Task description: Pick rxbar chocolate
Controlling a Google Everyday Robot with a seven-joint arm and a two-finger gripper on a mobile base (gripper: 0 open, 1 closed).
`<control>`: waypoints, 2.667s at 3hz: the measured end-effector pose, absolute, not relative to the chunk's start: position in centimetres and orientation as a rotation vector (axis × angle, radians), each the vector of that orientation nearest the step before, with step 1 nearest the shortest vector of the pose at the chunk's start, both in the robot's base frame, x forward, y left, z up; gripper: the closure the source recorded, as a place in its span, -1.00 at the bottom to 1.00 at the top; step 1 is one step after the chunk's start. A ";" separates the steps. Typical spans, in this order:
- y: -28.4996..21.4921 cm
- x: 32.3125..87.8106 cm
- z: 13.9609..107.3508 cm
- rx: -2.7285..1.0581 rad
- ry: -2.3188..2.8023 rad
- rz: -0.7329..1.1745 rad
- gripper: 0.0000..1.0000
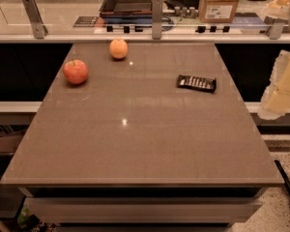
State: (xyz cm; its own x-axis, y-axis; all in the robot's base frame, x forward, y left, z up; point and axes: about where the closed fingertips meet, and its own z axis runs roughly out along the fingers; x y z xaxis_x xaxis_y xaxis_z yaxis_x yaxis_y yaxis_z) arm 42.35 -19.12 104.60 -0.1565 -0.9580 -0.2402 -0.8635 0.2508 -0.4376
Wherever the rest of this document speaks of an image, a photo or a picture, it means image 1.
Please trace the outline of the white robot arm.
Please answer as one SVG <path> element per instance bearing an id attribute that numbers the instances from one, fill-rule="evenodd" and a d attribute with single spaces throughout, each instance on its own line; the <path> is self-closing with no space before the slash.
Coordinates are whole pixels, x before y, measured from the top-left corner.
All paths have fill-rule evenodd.
<path id="1" fill-rule="evenodd" d="M 262 14 L 287 19 L 290 32 L 290 0 L 274 0 Z M 265 89 L 257 114 L 261 119 L 275 120 L 290 110 L 290 52 L 281 50 L 275 59 L 270 85 Z"/>

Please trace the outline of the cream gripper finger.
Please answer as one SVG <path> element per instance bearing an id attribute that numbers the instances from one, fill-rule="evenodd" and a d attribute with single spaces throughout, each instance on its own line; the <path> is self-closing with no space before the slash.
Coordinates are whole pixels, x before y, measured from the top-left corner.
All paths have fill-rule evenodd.
<path id="1" fill-rule="evenodd" d="M 281 50 L 275 59 L 270 76 L 257 110 L 261 119 L 275 120 L 290 110 L 290 52 Z"/>
<path id="2" fill-rule="evenodd" d="M 290 0 L 273 0 L 261 9 L 261 14 L 273 18 L 290 19 Z"/>

